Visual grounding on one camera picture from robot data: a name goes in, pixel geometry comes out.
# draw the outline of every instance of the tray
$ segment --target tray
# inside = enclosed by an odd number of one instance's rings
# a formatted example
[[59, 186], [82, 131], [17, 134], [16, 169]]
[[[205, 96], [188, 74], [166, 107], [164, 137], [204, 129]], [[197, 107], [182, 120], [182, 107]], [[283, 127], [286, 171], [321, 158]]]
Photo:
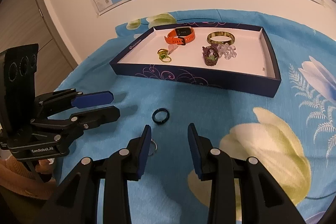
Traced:
[[[193, 27], [195, 40], [179, 45], [169, 55], [170, 63], [161, 62], [157, 51], [168, 48], [164, 36], [181, 26]], [[207, 35], [215, 31], [235, 36], [237, 57], [230, 60], [221, 57], [215, 66], [206, 66], [202, 46], [210, 45]], [[277, 59], [265, 30], [236, 23], [194, 22], [152, 27], [121, 51], [110, 65], [118, 75], [185, 82], [268, 97], [274, 97], [281, 82]]]

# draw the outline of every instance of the screw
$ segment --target screw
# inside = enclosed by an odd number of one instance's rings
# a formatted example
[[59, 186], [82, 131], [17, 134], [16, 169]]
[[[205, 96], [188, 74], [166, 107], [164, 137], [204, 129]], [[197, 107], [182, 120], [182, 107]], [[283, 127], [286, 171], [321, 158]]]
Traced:
[[255, 157], [251, 157], [251, 158], [249, 158], [249, 163], [251, 163], [251, 164], [257, 164], [258, 163], [258, 159], [255, 158]]
[[87, 165], [91, 162], [91, 159], [88, 158], [88, 157], [85, 157], [81, 160], [81, 163], [84, 164], [84, 165]]
[[59, 141], [61, 139], [61, 135], [57, 134], [55, 137], [54, 137], [54, 140], [55, 141]]
[[213, 155], [219, 155], [221, 151], [218, 148], [213, 148], [210, 150], [210, 153]]
[[126, 148], [123, 148], [123, 149], [121, 149], [121, 150], [119, 151], [119, 154], [120, 154], [121, 156], [126, 156], [126, 155], [128, 155], [128, 153], [129, 153], [129, 150], [126, 149]]

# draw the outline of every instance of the wall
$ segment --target wall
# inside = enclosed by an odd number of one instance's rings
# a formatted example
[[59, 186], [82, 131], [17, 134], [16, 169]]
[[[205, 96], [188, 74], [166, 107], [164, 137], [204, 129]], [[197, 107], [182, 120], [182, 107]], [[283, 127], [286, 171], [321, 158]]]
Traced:
[[108, 39], [115, 26], [155, 14], [190, 9], [259, 11], [305, 24], [336, 40], [336, 5], [325, 0], [132, 0], [98, 16], [93, 0], [44, 0], [69, 51], [80, 63]]

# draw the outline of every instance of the watch screen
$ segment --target watch screen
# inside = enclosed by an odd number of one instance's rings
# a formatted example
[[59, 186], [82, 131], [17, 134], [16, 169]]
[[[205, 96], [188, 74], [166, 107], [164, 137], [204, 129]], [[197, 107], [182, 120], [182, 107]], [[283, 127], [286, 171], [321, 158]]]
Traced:
[[176, 28], [176, 35], [178, 37], [185, 37], [192, 33], [190, 27]]

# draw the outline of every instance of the smartwatch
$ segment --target smartwatch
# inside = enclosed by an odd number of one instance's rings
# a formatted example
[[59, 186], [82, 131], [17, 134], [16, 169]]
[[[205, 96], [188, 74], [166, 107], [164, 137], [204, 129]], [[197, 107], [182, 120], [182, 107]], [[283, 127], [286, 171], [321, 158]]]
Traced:
[[195, 31], [192, 27], [177, 27], [169, 32], [165, 40], [168, 44], [185, 45], [195, 39]]

